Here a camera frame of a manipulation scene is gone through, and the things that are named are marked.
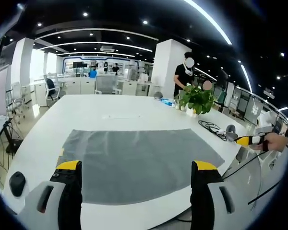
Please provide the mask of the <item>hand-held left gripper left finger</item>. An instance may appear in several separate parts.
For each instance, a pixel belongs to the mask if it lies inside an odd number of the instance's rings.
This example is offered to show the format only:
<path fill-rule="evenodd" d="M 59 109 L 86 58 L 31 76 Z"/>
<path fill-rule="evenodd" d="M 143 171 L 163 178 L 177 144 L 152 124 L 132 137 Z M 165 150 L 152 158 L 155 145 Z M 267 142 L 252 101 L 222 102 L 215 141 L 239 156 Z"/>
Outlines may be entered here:
<path fill-rule="evenodd" d="M 80 230 L 82 201 L 82 162 L 66 161 L 29 193 L 18 220 L 27 230 Z"/>

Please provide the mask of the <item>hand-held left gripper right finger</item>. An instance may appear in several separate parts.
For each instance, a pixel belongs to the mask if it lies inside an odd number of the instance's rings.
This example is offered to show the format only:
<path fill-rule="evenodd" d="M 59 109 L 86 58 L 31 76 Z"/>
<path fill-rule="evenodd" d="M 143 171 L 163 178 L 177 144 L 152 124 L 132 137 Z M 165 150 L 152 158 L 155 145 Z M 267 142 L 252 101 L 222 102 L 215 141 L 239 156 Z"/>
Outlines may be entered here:
<path fill-rule="evenodd" d="M 246 197 L 211 163 L 192 162 L 191 189 L 192 230 L 245 230 L 252 221 Z"/>

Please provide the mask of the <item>person's right hand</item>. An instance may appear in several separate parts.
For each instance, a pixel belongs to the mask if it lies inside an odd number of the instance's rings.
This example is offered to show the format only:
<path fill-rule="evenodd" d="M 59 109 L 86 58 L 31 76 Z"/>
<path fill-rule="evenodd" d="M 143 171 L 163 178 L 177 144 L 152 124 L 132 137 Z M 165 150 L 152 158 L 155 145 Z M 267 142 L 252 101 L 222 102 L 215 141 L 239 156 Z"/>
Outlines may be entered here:
<path fill-rule="evenodd" d="M 263 151 L 282 152 L 288 146 L 288 137 L 281 136 L 277 133 L 268 133 L 264 136 L 262 143 Z"/>

